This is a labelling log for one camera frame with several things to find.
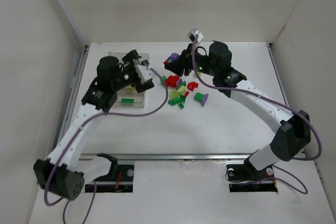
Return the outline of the purple round lego piece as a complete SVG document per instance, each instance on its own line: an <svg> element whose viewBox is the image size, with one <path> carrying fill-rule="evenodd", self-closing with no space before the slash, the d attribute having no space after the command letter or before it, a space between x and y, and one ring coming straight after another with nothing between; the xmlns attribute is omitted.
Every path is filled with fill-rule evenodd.
<svg viewBox="0 0 336 224"><path fill-rule="evenodd" d="M168 57L167 60L170 63L170 62L173 62L173 61L177 60L179 57L180 57L180 55L174 52Z"/></svg>

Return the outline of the green and purple cone lego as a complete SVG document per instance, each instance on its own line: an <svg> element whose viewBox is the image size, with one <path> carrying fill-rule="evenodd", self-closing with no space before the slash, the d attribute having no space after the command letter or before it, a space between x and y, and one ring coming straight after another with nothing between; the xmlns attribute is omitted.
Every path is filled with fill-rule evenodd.
<svg viewBox="0 0 336 224"><path fill-rule="evenodd" d="M199 102L201 104L201 106L204 106L206 104L208 96L209 96L208 93L203 94L203 93L197 92L194 95L194 100Z"/></svg>

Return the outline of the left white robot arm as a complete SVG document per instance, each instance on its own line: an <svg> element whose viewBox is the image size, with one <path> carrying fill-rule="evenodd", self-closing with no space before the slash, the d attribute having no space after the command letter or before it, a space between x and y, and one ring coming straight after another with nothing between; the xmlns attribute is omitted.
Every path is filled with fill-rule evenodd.
<svg viewBox="0 0 336 224"><path fill-rule="evenodd" d="M118 172L118 160L110 154L99 153L83 166L78 166L82 151L98 120L106 116L118 99L118 91L132 86L137 93L154 87L153 65L136 50L121 60L105 56L99 60L97 75L81 100L78 114L53 151L38 159L33 170L38 185L61 199L75 200L85 184L99 177L112 178Z"/></svg>

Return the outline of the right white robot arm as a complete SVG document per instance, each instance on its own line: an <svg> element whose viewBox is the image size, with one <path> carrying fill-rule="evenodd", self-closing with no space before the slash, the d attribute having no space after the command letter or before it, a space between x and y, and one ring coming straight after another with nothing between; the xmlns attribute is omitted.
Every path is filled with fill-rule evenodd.
<svg viewBox="0 0 336 224"><path fill-rule="evenodd" d="M272 103L245 75L232 67L231 60L228 46L214 41L206 55L189 44L181 54L171 54L164 61L164 67L180 77L188 76L194 69L211 76L219 92L250 109L271 128L275 133L271 143L244 161L250 173L279 161L290 161L311 141L308 114L303 110L294 113Z"/></svg>

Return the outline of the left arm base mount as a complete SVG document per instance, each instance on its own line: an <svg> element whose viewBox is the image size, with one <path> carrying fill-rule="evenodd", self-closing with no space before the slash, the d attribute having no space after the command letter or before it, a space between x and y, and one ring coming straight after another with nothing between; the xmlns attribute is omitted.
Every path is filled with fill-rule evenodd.
<svg viewBox="0 0 336 224"><path fill-rule="evenodd" d="M95 179L96 193L132 193L134 179L133 164L119 164L115 175L104 175Z"/></svg>

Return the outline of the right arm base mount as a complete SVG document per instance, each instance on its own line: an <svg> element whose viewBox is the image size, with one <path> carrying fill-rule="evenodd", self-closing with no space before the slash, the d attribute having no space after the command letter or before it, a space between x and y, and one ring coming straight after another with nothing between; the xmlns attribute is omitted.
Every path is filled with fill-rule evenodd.
<svg viewBox="0 0 336 224"><path fill-rule="evenodd" d="M278 192L272 165L255 170L244 163L228 163L226 169L225 178L231 193Z"/></svg>

